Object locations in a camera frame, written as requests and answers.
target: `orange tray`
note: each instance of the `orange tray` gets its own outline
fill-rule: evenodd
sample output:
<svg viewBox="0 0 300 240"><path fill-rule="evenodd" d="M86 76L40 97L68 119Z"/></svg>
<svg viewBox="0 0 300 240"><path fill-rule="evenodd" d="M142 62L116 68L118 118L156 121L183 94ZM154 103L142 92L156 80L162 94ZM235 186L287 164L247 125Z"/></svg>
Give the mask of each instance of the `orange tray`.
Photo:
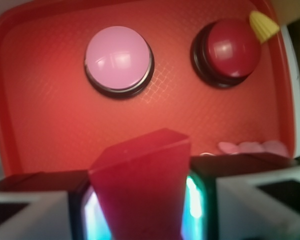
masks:
<svg viewBox="0 0 300 240"><path fill-rule="evenodd" d="M262 45L242 84L216 89L191 65L191 43L207 24L272 19L267 0L36 0L0 17L0 154L6 175L86 169L104 148L161 128L187 134L192 155L217 143L280 140L294 152L294 119L281 34ZM155 59L136 97L99 94L84 71L90 39L109 26L140 33Z"/></svg>

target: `yellow cone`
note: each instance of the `yellow cone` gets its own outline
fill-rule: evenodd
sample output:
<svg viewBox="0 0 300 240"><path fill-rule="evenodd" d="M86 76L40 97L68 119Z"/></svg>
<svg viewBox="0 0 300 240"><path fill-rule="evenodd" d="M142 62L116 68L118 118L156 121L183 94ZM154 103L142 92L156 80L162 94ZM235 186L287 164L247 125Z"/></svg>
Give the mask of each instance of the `yellow cone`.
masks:
<svg viewBox="0 0 300 240"><path fill-rule="evenodd" d="M252 30L262 44L280 30L278 24L259 11L252 11L249 21Z"/></svg>

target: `round button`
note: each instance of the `round button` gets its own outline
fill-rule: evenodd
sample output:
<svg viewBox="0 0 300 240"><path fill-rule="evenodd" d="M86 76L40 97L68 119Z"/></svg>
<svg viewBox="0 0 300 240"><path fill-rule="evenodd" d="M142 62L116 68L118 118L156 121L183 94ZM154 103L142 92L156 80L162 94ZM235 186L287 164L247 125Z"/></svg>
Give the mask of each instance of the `round button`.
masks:
<svg viewBox="0 0 300 240"><path fill-rule="evenodd" d="M131 97L143 90L154 71L153 53L144 38L124 26L99 31L89 42L85 70L91 84L110 97Z"/></svg>
<svg viewBox="0 0 300 240"><path fill-rule="evenodd" d="M208 61L224 76L248 76L256 68L261 45L251 29L239 19L224 19L211 29L206 42Z"/></svg>

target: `glowing light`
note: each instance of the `glowing light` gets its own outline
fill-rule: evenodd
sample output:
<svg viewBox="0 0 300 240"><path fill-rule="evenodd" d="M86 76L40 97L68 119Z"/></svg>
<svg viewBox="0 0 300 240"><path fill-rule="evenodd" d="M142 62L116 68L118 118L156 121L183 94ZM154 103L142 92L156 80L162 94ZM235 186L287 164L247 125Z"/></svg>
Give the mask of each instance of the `glowing light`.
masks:
<svg viewBox="0 0 300 240"><path fill-rule="evenodd" d="M84 213L86 239L111 240L111 232L95 192L92 192L84 206Z"/></svg>
<svg viewBox="0 0 300 240"><path fill-rule="evenodd" d="M181 235L184 240L204 240L206 238L204 197L204 193L197 187L194 180L188 176L181 225Z"/></svg>
<svg viewBox="0 0 300 240"><path fill-rule="evenodd" d="M190 214L198 219L202 216L200 192L191 177L187 177L186 186L190 191Z"/></svg>

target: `pink button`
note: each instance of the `pink button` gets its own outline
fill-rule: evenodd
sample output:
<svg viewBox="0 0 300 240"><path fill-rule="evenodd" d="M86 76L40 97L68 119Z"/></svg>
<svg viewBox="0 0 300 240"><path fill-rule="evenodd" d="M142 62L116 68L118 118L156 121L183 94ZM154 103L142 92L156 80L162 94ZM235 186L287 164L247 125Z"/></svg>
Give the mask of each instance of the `pink button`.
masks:
<svg viewBox="0 0 300 240"><path fill-rule="evenodd" d="M152 60L143 37L124 26L99 31L88 44L85 55L90 81L109 91L129 90L140 84L149 74Z"/></svg>

